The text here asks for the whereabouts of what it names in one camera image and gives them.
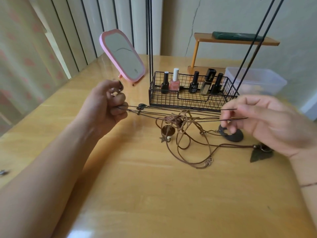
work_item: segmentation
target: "black wire basket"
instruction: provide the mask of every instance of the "black wire basket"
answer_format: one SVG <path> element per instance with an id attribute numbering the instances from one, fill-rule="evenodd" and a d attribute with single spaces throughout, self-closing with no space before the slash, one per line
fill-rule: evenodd
<path id="1" fill-rule="evenodd" d="M 169 80 L 172 80 L 173 73 L 169 73 Z M 199 80 L 204 80 L 205 76 L 199 76 Z M 180 81 L 179 91 L 169 90 L 167 94 L 161 91 L 164 72 L 155 72 L 150 82 L 149 103 L 150 106 L 168 107 L 168 108 L 184 108 L 195 110 L 220 111 L 222 106 L 228 101 L 236 98 L 239 94 L 228 77 L 223 77 L 221 81 L 221 89 L 218 94 L 200 95 L 200 88 L 203 82 L 199 82 L 198 91 L 189 93 L 189 85 L 193 76 L 187 74 L 179 74 Z"/>

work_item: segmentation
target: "mirror glass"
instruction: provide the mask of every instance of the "mirror glass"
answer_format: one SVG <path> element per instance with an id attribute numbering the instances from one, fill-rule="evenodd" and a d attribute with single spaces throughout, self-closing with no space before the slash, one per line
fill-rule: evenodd
<path id="1" fill-rule="evenodd" d="M 105 47 L 109 52 L 106 53 L 123 77 L 130 81 L 137 81 L 144 75 L 144 64 L 131 43 L 122 34 L 112 32 L 103 36 Z"/>

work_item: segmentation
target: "black metal rack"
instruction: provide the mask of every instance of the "black metal rack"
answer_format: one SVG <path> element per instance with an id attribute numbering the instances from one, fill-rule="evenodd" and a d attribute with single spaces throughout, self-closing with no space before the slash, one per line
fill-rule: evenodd
<path id="1" fill-rule="evenodd" d="M 186 108 L 186 109 L 196 109 L 196 110 L 210 110 L 210 111 L 220 111 L 222 106 L 232 100 L 233 98 L 236 98 L 239 93 L 239 87 L 244 80 L 249 68 L 251 67 L 257 53 L 259 52 L 259 49 L 264 42 L 264 39 L 267 35 L 267 32 L 269 31 L 282 3 L 284 0 L 280 0 L 272 19 L 270 20 L 264 35 L 262 36 L 261 41 L 257 45 L 252 58 L 248 64 L 248 67 L 246 68 L 240 83 L 238 84 L 237 88 L 235 88 L 234 83 L 244 65 L 244 63 L 247 60 L 247 57 L 251 51 L 251 48 L 253 47 L 257 36 L 259 35 L 260 30 L 263 27 L 263 24 L 275 2 L 275 0 L 272 0 L 267 12 L 256 32 L 256 35 L 254 37 L 254 40 L 252 41 L 247 54 L 245 55 L 241 66 L 236 74 L 235 79 L 233 82 L 230 81 L 227 77 L 223 77 L 222 79 L 222 88 L 220 92 L 216 95 L 209 94 L 207 96 L 203 96 L 199 94 L 199 90 L 191 94 L 188 92 L 189 83 L 193 76 L 187 75 L 187 74 L 179 74 L 178 79 L 180 80 L 180 89 L 179 91 L 172 91 L 169 90 L 167 94 L 162 94 L 161 92 L 161 83 L 163 82 L 163 76 L 164 72 L 155 72 L 153 73 L 153 36 L 152 36 L 152 0 L 146 0 L 146 23 L 147 23 L 147 47 L 148 47 L 148 55 L 149 55 L 149 76 L 150 76 L 150 88 L 149 88 L 149 104 L 150 106 L 154 107 L 173 107 L 173 108 Z"/>

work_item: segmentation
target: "hand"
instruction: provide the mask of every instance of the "hand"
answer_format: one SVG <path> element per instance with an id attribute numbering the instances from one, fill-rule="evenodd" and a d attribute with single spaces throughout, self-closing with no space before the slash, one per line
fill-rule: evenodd
<path id="1" fill-rule="evenodd" d="M 128 116 L 124 93 L 113 96 L 112 88 L 123 90 L 123 85 L 118 80 L 105 80 L 93 88 L 75 119 L 92 129 L 99 139 Z"/>
<path id="2" fill-rule="evenodd" d="M 292 108 L 271 96 L 245 95 L 226 103 L 220 119 L 221 126 L 235 133 L 244 129 L 260 142 L 277 152 L 291 157 L 300 151 L 317 147 L 317 125 Z"/>

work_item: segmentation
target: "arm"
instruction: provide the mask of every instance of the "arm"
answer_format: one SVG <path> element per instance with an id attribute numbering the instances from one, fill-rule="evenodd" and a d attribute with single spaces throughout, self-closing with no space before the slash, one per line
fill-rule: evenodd
<path id="1" fill-rule="evenodd" d="M 127 116 L 124 94 L 106 80 L 93 89 L 75 120 L 17 177 L 0 191 L 3 237 L 49 237 L 86 160 L 98 140 Z"/>
<path id="2" fill-rule="evenodd" d="M 243 128 L 256 139 L 287 156 L 307 208 L 317 227 L 317 125 L 271 96 L 245 95 L 223 106 L 220 119 L 231 133 Z"/>

